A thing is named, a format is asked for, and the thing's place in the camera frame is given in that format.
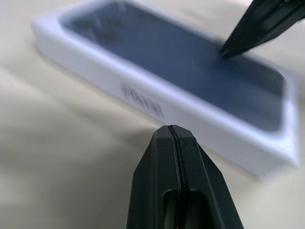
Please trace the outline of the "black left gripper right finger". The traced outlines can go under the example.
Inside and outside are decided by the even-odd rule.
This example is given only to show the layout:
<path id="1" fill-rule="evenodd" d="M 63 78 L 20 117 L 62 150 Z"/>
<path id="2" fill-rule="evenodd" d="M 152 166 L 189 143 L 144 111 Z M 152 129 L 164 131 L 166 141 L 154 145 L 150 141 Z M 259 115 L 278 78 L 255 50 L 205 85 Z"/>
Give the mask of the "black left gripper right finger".
<path id="1" fill-rule="evenodd" d="M 242 229 L 232 196 L 215 163 L 187 129 L 171 126 L 181 175 L 181 229 Z"/>

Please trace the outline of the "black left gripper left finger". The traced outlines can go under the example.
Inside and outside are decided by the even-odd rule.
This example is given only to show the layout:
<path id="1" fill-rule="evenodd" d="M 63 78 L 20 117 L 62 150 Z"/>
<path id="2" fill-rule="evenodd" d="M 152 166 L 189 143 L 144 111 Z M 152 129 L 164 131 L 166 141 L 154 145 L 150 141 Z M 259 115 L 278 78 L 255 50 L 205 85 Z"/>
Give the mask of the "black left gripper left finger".
<path id="1" fill-rule="evenodd" d="M 164 125 L 153 133 L 133 173 L 128 229 L 182 228 L 179 129 Z"/>

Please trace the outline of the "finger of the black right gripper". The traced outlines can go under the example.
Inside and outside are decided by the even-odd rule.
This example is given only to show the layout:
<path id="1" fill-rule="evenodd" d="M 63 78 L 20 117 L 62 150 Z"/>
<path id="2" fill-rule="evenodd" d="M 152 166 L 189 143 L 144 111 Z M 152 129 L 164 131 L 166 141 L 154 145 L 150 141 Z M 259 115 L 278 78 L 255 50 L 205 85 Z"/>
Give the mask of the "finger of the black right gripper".
<path id="1" fill-rule="evenodd" d="M 264 21 L 261 26 L 265 29 L 264 37 L 253 48 L 275 39 L 304 18 L 305 2 L 303 0 L 284 0 L 284 3 Z"/>
<path id="2" fill-rule="evenodd" d="M 262 37 L 264 21 L 284 3 L 283 0 L 254 0 L 221 48 L 223 57 L 233 57 L 254 47 Z"/>

